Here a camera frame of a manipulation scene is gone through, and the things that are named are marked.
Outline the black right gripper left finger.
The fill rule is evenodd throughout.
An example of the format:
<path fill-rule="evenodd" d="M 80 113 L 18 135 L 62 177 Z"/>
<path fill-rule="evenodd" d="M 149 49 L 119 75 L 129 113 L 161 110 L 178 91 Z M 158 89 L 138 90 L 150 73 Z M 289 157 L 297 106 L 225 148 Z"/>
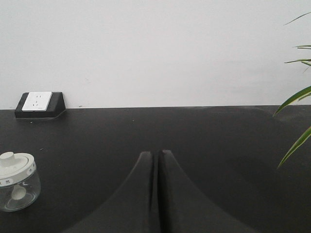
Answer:
<path fill-rule="evenodd" d="M 154 156 L 141 152 L 124 182 L 94 212 L 66 233 L 149 233 Z"/>

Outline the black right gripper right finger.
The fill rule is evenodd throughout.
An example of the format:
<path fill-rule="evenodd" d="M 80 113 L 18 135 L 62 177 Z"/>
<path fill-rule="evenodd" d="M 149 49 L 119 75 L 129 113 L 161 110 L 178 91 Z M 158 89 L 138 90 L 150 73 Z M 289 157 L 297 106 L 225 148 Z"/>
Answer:
<path fill-rule="evenodd" d="M 170 150 L 158 155 L 158 207 L 164 233 L 254 233 L 207 198 Z"/>

